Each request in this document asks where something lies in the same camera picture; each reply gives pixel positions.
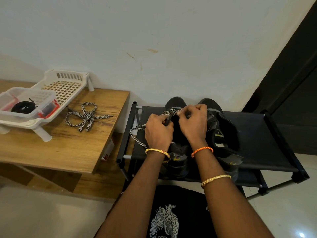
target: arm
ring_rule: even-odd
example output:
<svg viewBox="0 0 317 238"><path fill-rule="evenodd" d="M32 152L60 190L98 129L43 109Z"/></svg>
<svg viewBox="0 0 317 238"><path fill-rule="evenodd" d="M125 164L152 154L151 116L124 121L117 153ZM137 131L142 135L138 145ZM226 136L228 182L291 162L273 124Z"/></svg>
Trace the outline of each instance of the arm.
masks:
<svg viewBox="0 0 317 238"><path fill-rule="evenodd" d="M186 119L185 112L191 117ZM179 115L179 125L187 137L193 151L208 146L205 141L207 131L207 106L185 107ZM208 149L195 154L202 181L225 172ZM204 186L209 212L218 237L260 237L272 238L273 235L242 196L231 179L225 177Z"/></svg>
<svg viewBox="0 0 317 238"><path fill-rule="evenodd" d="M167 116L152 114L146 123L145 139L150 148L167 151L173 138L173 123L162 124ZM164 154L149 151L140 170L102 224L96 238L145 237L154 193Z"/></svg>

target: black and white shoelace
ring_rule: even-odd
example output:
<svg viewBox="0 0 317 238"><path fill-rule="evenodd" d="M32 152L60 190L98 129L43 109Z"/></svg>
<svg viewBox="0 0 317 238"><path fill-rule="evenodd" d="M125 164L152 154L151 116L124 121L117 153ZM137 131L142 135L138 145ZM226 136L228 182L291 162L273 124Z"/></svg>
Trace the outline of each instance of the black and white shoelace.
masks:
<svg viewBox="0 0 317 238"><path fill-rule="evenodd" d="M168 116L170 116L170 115L175 115L178 111L179 111L179 109L171 108L170 111L164 111L163 113L160 114L160 116L162 116L162 115L168 115ZM148 148L148 146L146 146L144 143L142 143L140 140L138 140L138 139L132 134L132 131L133 131L133 130L138 130L138 131L139 131L139 130L145 130L145 128L146 128L146 124L137 125L137 127L130 129L129 134L130 134L130 136L133 138L133 140L134 140L137 144L141 145L141 146L144 147L144 148Z"/></svg>
<svg viewBox="0 0 317 238"><path fill-rule="evenodd" d="M94 109L92 111L87 111L85 109L85 106L87 105L94 105ZM89 102L85 102L81 105L81 111L83 112L83 114L76 112L74 110L69 109L71 112L66 114L65 117L65 123L67 125L69 125L70 127L79 127L78 131L81 132L83 130L83 128L85 127L85 125L87 124L85 130L89 131L91 126L93 125L93 121L95 119L107 119L109 117L113 117L113 115L102 115L102 116L95 116L95 111L97 110L97 105L95 103L89 103ZM70 115L76 115L78 117L80 117L81 119L83 119L84 121L79 123L79 124L72 124L71 122L69 122L68 117Z"/></svg>

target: orange braided bracelet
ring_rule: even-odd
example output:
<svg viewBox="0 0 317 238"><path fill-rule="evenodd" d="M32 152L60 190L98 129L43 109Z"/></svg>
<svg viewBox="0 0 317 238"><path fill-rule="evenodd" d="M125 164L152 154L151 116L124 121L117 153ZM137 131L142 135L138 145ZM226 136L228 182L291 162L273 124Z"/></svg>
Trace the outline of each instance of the orange braided bracelet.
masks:
<svg viewBox="0 0 317 238"><path fill-rule="evenodd" d="M212 148L210 148L210 147L202 147L202 148L199 148L199 149L197 149L197 150L195 150L194 152L192 152L192 158L195 156L195 154L198 152L198 151L201 151L201 150L203 150L203 149L211 149L211 151L212 152L214 152L214 150L212 149Z"/></svg>

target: clear plastic box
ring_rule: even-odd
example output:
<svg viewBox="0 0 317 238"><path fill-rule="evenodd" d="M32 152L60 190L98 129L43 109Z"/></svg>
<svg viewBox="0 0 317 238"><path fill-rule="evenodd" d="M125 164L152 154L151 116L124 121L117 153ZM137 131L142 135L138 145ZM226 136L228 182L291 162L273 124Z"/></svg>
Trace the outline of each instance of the clear plastic box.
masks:
<svg viewBox="0 0 317 238"><path fill-rule="evenodd" d="M22 101L34 101L37 106L29 114L11 112L13 106ZM0 120L26 122L37 118L48 118L59 108L56 92L32 88L10 88L0 94Z"/></svg>

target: hand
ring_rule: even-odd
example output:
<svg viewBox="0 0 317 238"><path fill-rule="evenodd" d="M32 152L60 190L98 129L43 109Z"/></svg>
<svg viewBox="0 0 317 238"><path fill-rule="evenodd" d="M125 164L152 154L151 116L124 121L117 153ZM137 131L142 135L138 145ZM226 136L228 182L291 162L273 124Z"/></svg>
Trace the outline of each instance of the hand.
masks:
<svg viewBox="0 0 317 238"><path fill-rule="evenodd" d="M185 113L190 112L189 119ZM206 142L207 132L207 106L197 104L188 105L179 113L179 126L193 150L208 146Z"/></svg>
<svg viewBox="0 0 317 238"><path fill-rule="evenodd" d="M150 148L168 151L173 140L174 124L170 122L168 126L164 126L162 122L167 117L167 115L158 116L156 114L149 116L145 128L145 139Z"/></svg>

